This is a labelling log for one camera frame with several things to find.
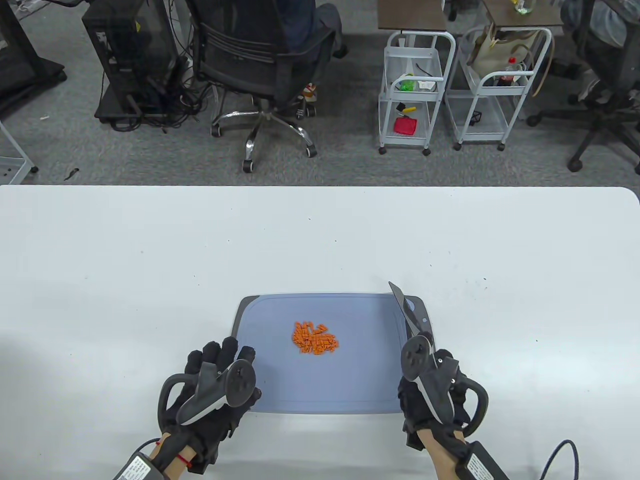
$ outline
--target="red string bracelet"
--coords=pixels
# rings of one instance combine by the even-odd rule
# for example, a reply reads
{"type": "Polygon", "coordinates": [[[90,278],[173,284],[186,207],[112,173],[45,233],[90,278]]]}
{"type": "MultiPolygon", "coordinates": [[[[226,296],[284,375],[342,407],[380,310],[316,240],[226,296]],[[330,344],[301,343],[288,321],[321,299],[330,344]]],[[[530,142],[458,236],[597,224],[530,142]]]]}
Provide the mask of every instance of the red string bracelet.
{"type": "Polygon", "coordinates": [[[184,464],[187,466],[187,468],[191,468],[191,462],[189,460],[187,460],[185,457],[183,457],[179,453],[178,453],[177,457],[184,462],[184,464]]]}

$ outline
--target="person's hand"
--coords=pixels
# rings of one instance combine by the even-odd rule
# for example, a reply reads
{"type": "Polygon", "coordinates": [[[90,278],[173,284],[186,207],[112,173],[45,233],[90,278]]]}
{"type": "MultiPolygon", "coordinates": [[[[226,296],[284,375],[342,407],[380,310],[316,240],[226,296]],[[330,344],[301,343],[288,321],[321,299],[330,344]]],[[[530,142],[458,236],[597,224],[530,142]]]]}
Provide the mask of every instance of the person's hand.
{"type": "MultiPolygon", "coordinates": [[[[450,352],[444,349],[438,350],[434,356],[436,359],[453,358],[450,352]]],[[[457,385],[449,391],[454,406],[453,427],[457,430],[462,430],[463,425],[471,421],[464,409],[466,393],[465,387],[457,385]]],[[[400,399],[400,409],[404,413],[403,431],[407,434],[407,445],[416,450],[423,450],[424,446],[418,439],[417,432],[423,429],[437,428],[440,424],[431,413],[416,383],[407,380],[404,376],[398,385],[398,398],[400,399]]]]}
{"type": "MultiPolygon", "coordinates": [[[[236,359],[237,350],[238,342],[233,337],[227,337],[222,342],[222,347],[217,342],[209,342],[202,351],[194,350],[189,354],[184,372],[198,374],[202,362],[216,364],[218,371],[224,371],[236,359]]],[[[249,346],[243,346],[237,357],[253,362],[255,350],[249,346]]],[[[241,406],[233,408],[225,404],[190,425],[178,426],[176,414],[194,393],[194,385],[184,385],[174,404],[164,413],[160,428],[163,433],[172,435],[178,432],[188,434],[188,445],[196,452],[196,458],[191,461],[189,471],[201,474],[209,464],[215,463],[218,457],[218,445],[227,437],[231,438],[242,416],[262,396],[262,392],[259,388],[255,388],[249,400],[241,406]]]]}

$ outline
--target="chair base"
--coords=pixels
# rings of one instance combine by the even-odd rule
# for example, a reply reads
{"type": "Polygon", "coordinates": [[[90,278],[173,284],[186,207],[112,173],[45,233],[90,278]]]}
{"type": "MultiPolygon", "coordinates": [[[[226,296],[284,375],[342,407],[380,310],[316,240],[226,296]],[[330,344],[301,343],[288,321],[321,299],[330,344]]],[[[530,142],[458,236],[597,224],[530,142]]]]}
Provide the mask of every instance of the chair base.
{"type": "MultiPolygon", "coordinates": [[[[629,150],[640,159],[640,142],[623,124],[627,122],[638,122],[636,129],[640,131],[640,114],[635,111],[618,110],[619,105],[625,99],[612,98],[606,104],[600,104],[593,99],[587,98],[584,105],[587,110],[542,110],[537,115],[531,115],[527,119],[527,125],[535,127],[543,118],[553,118],[556,120],[573,120],[587,122],[589,131],[585,135],[582,143],[567,162],[567,168],[571,172],[578,172],[582,169],[582,154],[591,144],[596,133],[602,129],[607,129],[615,135],[629,150]]],[[[640,161],[635,167],[635,172],[640,175],[640,161]]]]}
{"type": "Polygon", "coordinates": [[[307,144],[306,153],[307,157],[313,158],[317,155],[316,146],[314,145],[313,140],[309,133],[307,133],[304,128],[300,127],[296,123],[286,119],[279,112],[277,112],[272,105],[267,105],[263,108],[263,105],[259,99],[252,97],[253,105],[256,107],[256,110],[251,111],[232,111],[228,113],[221,113],[224,100],[226,97],[226,91],[223,91],[222,96],[220,97],[220,102],[218,104],[218,112],[217,115],[211,120],[211,136],[213,137],[221,137],[222,136],[222,127],[220,126],[220,122],[222,120],[230,119],[230,118],[251,118],[253,120],[252,126],[248,128],[251,129],[249,135],[246,138],[244,143],[244,160],[242,162],[242,169],[245,173],[252,173],[254,170],[254,160],[253,160],[253,148],[255,146],[255,139],[260,131],[260,127],[264,122],[275,121],[276,123],[285,126],[288,130],[295,132],[298,136],[302,137],[302,139],[307,144]]]}

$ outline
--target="person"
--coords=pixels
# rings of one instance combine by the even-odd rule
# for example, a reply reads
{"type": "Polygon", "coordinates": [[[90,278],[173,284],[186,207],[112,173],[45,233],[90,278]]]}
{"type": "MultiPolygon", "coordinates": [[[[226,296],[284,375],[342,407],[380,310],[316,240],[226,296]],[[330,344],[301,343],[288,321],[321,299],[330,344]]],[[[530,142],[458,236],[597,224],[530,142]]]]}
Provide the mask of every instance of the person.
{"type": "MultiPolygon", "coordinates": [[[[236,356],[237,340],[227,337],[222,342],[222,347],[217,342],[208,343],[201,351],[192,351],[184,368],[186,374],[197,374],[203,362],[216,364],[218,369],[226,369],[236,356]]],[[[237,356],[253,361],[255,351],[251,347],[243,347],[237,356]]],[[[181,450],[176,450],[168,459],[163,460],[158,467],[169,480],[178,480],[185,470],[194,473],[204,473],[208,465],[215,463],[218,457],[220,442],[231,438],[238,428],[242,416],[260,399],[262,392],[255,388],[253,394],[245,404],[232,408],[223,405],[196,422],[178,427],[176,414],[179,408],[194,394],[195,387],[185,385],[176,398],[174,404],[159,416],[162,429],[162,437],[156,448],[149,456],[154,461],[159,458],[163,449],[171,450],[175,445],[186,444],[181,450]],[[179,442],[170,445],[173,438],[180,437],[179,442]]],[[[411,433],[408,433],[408,444],[417,449],[425,449],[431,456],[438,480],[458,480],[455,473],[456,460],[438,443],[432,432],[437,425],[433,414],[429,410],[418,386],[414,382],[401,378],[398,386],[398,398],[400,407],[404,413],[405,425],[410,425],[411,433]]],[[[452,390],[451,399],[454,403],[454,436],[460,442],[464,442],[462,425],[470,421],[464,410],[465,391],[452,390]]]]}
{"type": "MultiPolygon", "coordinates": [[[[640,0],[616,0],[633,18],[640,19],[640,0]]],[[[582,0],[564,0],[560,7],[560,18],[569,31],[580,26],[582,0]]],[[[627,39],[627,26],[616,12],[601,0],[596,0],[591,14],[591,31],[610,47],[621,49],[627,39]]]]}
{"type": "MultiPolygon", "coordinates": [[[[334,4],[316,6],[316,0],[276,0],[276,7],[291,51],[298,50],[313,32],[324,26],[335,32],[333,56],[342,58],[346,55],[347,47],[342,43],[342,21],[334,4]]],[[[317,100],[317,82],[318,79],[314,79],[305,87],[302,95],[307,102],[317,100]]]]}

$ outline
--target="gray carpet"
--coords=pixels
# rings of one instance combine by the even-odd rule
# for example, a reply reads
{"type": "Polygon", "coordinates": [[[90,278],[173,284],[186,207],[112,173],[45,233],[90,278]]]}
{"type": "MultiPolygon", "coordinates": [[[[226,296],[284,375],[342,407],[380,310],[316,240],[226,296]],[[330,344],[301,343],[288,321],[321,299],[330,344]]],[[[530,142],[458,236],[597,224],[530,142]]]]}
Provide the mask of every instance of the gray carpet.
{"type": "MultiPolygon", "coordinates": [[[[443,112],[429,157],[420,150],[391,148],[380,156],[376,101],[386,36],[376,29],[375,0],[338,0],[337,5],[351,53],[331,62],[319,90],[318,117],[303,121],[319,154],[307,159],[299,138],[269,125],[258,137],[253,175],[240,169],[245,133],[211,138],[209,112],[200,115],[200,123],[189,120],[167,134],[150,127],[132,133],[106,129],[93,118],[102,68],[81,22],[86,6],[51,5],[34,13],[22,21],[24,29],[41,56],[66,66],[68,81],[5,121],[40,167],[25,182],[60,184],[69,171],[79,168],[66,183],[625,186],[640,194],[640,177],[633,170],[637,159],[608,136],[599,137],[589,148],[581,172],[570,173],[565,161],[585,132],[551,121],[535,129],[518,122],[504,152],[495,145],[465,145],[455,152],[443,112]]],[[[452,28],[459,30],[470,17],[460,15],[452,28]]],[[[549,78],[543,93],[525,108],[533,112],[542,105],[557,105],[577,88],[569,81],[549,78]]],[[[248,106],[244,98],[235,102],[248,106]]]]}

